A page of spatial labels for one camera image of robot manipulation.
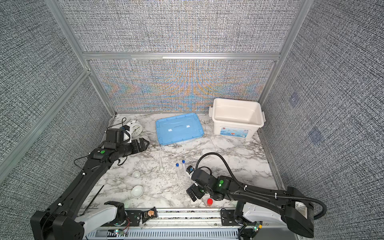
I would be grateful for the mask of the red capped vial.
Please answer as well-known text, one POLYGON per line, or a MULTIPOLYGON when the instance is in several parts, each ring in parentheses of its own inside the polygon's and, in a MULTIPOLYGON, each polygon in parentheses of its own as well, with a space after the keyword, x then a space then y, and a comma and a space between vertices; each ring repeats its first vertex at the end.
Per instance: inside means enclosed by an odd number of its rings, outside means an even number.
POLYGON ((208 206, 208 207, 211 207, 212 205, 213 205, 213 199, 208 198, 208 199, 207 199, 207 206, 208 206))

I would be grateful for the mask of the small white ceramic dish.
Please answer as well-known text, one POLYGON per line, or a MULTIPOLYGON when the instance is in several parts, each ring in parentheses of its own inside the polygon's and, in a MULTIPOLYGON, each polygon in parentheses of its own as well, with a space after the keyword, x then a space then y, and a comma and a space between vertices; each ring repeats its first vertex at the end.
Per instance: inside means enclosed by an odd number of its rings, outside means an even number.
POLYGON ((132 174, 132 177, 133 177, 134 179, 138 179, 140 176, 141 176, 141 173, 140 173, 139 171, 135 171, 135 172, 133 172, 133 174, 132 174))

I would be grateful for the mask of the small circuit board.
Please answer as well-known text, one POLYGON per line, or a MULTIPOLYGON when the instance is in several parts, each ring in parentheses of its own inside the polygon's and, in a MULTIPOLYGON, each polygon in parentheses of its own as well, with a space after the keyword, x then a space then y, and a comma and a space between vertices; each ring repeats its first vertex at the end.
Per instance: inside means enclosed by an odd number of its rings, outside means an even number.
POLYGON ((158 218, 158 211, 156 207, 153 207, 149 210, 142 211, 142 223, 146 223, 149 220, 158 218))

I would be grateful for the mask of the blue plastic bin lid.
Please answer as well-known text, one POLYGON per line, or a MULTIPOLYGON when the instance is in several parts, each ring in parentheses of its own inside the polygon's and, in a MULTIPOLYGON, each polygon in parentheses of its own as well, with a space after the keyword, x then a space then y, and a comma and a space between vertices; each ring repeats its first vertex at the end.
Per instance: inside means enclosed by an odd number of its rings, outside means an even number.
POLYGON ((185 142, 204 135, 199 117, 189 113, 156 121, 156 132, 160 145, 185 142))

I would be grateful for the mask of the white plastic storage bin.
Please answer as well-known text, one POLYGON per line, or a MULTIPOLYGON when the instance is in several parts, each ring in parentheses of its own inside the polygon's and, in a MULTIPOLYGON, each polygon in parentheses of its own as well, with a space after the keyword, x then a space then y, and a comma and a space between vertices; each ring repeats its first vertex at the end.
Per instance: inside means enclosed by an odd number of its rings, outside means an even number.
POLYGON ((209 108, 215 135, 251 140, 264 126, 265 113, 258 102, 216 98, 209 108))

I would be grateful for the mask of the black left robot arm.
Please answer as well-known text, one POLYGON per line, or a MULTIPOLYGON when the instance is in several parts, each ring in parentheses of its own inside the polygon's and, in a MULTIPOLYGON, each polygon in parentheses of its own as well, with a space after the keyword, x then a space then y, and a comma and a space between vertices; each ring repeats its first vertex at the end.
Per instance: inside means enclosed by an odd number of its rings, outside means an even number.
POLYGON ((36 240, 81 240, 86 222, 76 221, 79 210, 98 180, 120 158, 144 152, 150 142, 144 138, 131 143, 102 142, 89 155, 81 172, 45 211, 36 211, 31 227, 36 240))

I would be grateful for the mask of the blue capped test tube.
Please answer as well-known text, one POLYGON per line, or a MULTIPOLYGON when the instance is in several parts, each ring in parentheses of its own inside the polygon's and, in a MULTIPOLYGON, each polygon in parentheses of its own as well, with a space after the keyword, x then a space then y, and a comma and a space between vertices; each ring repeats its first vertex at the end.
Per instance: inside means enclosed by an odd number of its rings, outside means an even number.
POLYGON ((187 174, 187 166, 186 166, 186 161, 185 160, 182 160, 182 165, 183 165, 183 173, 184 174, 187 174))
POLYGON ((179 165, 179 163, 176 163, 176 173, 177 173, 178 178, 180 178, 181 177, 181 172, 180 172, 180 165, 179 165))

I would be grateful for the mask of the white alarm clock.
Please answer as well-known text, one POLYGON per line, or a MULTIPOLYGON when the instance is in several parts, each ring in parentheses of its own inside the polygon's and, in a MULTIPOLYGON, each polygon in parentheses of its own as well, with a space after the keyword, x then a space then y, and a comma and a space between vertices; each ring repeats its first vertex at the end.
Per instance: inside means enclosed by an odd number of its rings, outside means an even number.
POLYGON ((143 131, 143 126, 137 120, 129 121, 126 126, 129 128, 128 132, 132 138, 139 136, 143 131))

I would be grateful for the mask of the aluminium front rail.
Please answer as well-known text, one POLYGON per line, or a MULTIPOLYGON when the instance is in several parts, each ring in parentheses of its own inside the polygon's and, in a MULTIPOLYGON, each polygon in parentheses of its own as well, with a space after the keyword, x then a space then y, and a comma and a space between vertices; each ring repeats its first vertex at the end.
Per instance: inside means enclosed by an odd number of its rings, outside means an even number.
POLYGON ((92 209, 74 220, 54 224, 51 240, 302 240, 276 214, 260 207, 259 221, 235 221, 233 208, 218 209, 92 209))

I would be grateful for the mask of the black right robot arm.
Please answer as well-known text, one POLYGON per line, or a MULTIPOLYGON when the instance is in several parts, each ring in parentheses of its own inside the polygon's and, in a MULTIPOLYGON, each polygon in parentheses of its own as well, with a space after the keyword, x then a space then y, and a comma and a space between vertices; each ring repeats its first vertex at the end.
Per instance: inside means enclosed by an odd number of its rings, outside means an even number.
POLYGON ((269 209, 281 216, 288 229, 306 238, 314 237, 314 205, 298 189, 269 190, 236 183, 231 177, 214 177, 202 169, 187 167, 186 173, 194 182, 187 192, 191 199, 208 194, 215 201, 237 201, 245 207, 253 204, 269 209))

